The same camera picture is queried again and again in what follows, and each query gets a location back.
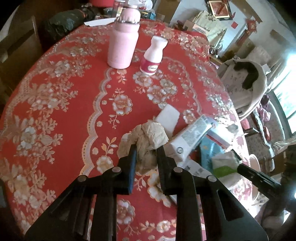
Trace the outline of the red diamond wall decoration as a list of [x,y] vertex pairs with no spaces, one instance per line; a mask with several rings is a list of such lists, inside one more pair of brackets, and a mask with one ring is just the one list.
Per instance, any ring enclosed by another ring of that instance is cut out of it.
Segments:
[[232,12],[228,0],[206,1],[211,14],[219,20],[232,20]]

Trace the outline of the pink thermos bottle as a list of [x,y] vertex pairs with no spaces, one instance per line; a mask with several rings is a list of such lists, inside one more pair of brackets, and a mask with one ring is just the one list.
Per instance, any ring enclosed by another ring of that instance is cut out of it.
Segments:
[[123,9],[116,19],[109,37],[107,64],[115,69],[128,68],[137,45],[140,12],[136,8]]

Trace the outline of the red floral tablecloth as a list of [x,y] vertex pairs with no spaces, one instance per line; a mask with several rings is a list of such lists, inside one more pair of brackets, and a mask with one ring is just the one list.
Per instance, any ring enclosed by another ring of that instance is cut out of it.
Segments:
[[[1,117],[1,180],[22,235],[80,174],[118,163],[122,136],[170,104],[180,132],[202,114],[227,126],[239,118],[207,38],[143,20],[131,65],[107,65],[112,25],[81,26],[29,70]],[[140,71],[153,36],[167,39],[154,75]]]

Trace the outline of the white green milk carton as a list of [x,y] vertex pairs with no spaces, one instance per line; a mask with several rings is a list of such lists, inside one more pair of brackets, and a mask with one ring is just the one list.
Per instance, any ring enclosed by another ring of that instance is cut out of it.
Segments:
[[200,116],[164,145],[165,153],[176,163],[185,161],[212,128],[209,118]]

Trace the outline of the beige trash bucket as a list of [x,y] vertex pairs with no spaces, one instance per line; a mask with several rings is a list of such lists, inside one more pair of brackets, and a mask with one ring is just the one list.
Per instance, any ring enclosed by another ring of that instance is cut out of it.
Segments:
[[[259,161],[254,154],[249,155],[249,161],[250,161],[250,168],[252,168],[258,172],[261,171]],[[258,188],[256,186],[252,185],[252,200],[255,201],[258,196],[259,196]]]

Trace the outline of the light blue snack bag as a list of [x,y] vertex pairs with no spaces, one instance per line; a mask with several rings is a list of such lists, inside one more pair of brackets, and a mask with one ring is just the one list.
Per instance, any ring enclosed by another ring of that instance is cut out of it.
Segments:
[[212,158],[217,154],[224,153],[223,148],[208,138],[207,136],[203,137],[199,144],[200,151],[200,165],[209,172],[213,172]]

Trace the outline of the white medicine tablet box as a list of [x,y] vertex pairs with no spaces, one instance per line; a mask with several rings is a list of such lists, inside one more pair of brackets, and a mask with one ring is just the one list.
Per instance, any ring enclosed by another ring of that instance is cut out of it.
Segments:
[[232,145],[233,134],[223,125],[212,123],[207,135],[224,148],[229,148]]

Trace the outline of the white green medicine box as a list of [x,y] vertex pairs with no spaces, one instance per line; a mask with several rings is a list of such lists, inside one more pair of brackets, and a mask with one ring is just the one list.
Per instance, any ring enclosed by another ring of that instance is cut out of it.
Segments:
[[212,170],[217,178],[237,173],[237,167],[241,163],[240,157],[234,150],[219,153],[212,157]]

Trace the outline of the white chair with coat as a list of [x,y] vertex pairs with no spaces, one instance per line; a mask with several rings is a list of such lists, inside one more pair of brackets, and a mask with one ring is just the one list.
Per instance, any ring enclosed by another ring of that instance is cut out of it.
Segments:
[[261,101],[267,78],[261,65],[248,59],[230,59],[217,69],[240,120],[250,115]]

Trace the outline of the brown paper ball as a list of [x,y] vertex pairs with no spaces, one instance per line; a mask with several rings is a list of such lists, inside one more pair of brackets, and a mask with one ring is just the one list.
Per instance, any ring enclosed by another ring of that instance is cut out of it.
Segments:
[[117,156],[119,158],[127,156],[131,145],[135,144],[137,146],[136,171],[143,175],[157,167],[156,149],[168,141],[164,127],[160,123],[149,120],[122,136]]

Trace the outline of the white orange snack bag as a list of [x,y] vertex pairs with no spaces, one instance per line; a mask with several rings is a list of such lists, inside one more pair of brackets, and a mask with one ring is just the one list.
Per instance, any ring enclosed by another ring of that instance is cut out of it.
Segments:
[[187,158],[185,161],[179,162],[177,166],[183,168],[184,170],[187,170],[193,176],[207,178],[208,176],[212,175],[212,173],[210,173],[208,170],[206,170],[200,164],[190,158]]

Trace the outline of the black plastic bag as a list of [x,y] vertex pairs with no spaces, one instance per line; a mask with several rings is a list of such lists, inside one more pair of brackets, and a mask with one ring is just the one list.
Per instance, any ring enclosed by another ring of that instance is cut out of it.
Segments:
[[57,13],[45,21],[44,28],[53,39],[65,37],[84,22],[95,19],[96,14],[89,8],[73,9]]

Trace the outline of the white paper sheet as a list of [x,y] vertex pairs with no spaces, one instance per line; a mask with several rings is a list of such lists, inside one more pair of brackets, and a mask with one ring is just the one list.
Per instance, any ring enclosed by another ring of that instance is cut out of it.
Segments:
[[104,26],[110,23],[114,23],[116,18],[105,18],[105,19],[97,19],[92,21],[84,22],[84,25],[88,27],[96,27],[96,26]]

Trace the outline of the dark wooden chair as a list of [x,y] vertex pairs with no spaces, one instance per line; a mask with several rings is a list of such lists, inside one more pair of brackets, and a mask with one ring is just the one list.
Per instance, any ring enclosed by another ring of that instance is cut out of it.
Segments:
[[14,90],[42,54],[36,19],[31,16],[1,41],[3,84]]

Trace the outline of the white foam block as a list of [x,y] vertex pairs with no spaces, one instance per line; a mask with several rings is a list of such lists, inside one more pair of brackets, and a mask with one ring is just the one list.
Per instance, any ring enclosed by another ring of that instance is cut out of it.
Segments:
[[167,104],[162,111],[154,118],[154,122],[160,123],[165,129],[168,138],[173,137],[174,129],[178,123],[180,112],[170,104]]

